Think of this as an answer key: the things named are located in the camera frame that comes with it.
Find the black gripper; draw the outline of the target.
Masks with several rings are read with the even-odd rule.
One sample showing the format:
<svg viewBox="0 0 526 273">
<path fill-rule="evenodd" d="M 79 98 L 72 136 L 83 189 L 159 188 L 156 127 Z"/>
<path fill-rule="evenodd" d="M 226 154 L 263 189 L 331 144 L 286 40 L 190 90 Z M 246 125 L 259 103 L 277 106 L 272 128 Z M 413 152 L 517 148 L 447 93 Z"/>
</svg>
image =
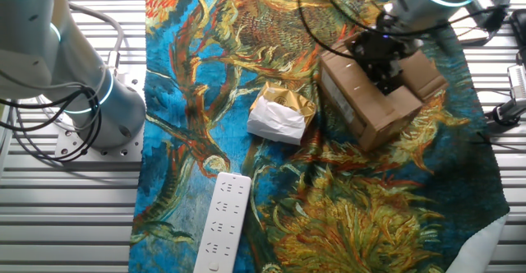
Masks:
<svg viewBox="0 0 526 273">
<path fill-rule="evenodd" d="M 369 77 L 384 95 L 400 88 L 402 68 L 398 60 L 408 58 L 423 46 L 421 39 L 398 38 L 373 32 L 361 32 L 348 38 L 348 50 L 360 64 L 370 64 Z M 389 63 L 388 73 L 380 63 Z"/>
</svg>

